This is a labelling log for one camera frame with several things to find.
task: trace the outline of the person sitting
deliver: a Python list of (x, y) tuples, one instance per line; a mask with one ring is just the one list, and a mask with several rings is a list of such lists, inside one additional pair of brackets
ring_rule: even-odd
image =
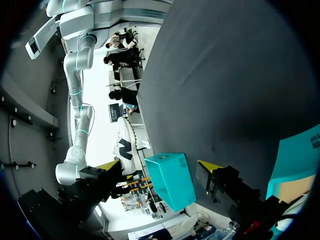
[(125, 34), (116, 32), (111, 37), (110, 42), (105, 45), (105, 47), (107, 49), (109, 49), (111, 46), (114, 46), (117, 49), (131, 49), (137, 43), (137, 40), (135, 40), (135, 38), (128, 32), (126, 32)]
[(110, 51), (111, 53), (110, 52), (106, 53), (106, 57), (103, 59), (104, 64), (109, 64), (109, 65), (111, 64), (116, 68), (119, 68), (119, 67), (123, 67), (121, 65), (122, 63), (127, 65), (126, 66), (127, 68), (132, 68), (136, 66), (135, 62), (139, 62), (140, 60), (145, 60), (139, 57), (140, 51), (138, 50), (138, 48), (131, 48), (131, 49), (120, 51), (120, 52), (115, 52), (115, 51)]
[(138, 91), (121, 87), (121, 90), (114, 90), (109, 93), (109, 98), (122, 100), (123, 104), (129, 109), (129, 114), (140, 113), (137, 101)]

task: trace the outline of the teal box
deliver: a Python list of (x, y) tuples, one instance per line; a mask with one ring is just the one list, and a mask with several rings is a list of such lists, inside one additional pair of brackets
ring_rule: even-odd
[(197, 200), (185, 154), (159, 153), (145, 163), (155, 192), (175, 212)]

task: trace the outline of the black logo on shoe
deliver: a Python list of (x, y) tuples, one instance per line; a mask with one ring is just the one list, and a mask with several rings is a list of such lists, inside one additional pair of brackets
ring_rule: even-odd
[(123, 145), (122, 147), (119, 148), (120, 155), (125, 159), (131, 160), (132, 154), (128, 153), (128, 152), (131, 152), (132, 150), (131, 143), (124, 139), (121, 139), (119, 143)]

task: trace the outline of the dark gray tabletop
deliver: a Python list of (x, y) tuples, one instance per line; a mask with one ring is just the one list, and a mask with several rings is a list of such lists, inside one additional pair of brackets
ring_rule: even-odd
[(320, 122), (304, 49), (262, 0), (176, 0), (138, 100), (154, 152), (185, 153), (197, 202), (224, 215), (198, 160), (231, 165), (265, 198), (279, 141)]

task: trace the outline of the white sneaker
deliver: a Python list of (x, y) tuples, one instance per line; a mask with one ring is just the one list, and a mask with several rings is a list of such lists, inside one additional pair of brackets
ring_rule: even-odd
[(136, 171), (134, 159), (139, 158), (136, 147), (136, 137), (130, 123), (124, 118), (118, 118), (118, 139), (116, 141), (113, 154), (121, 161), (122, 175), (129, 175)]

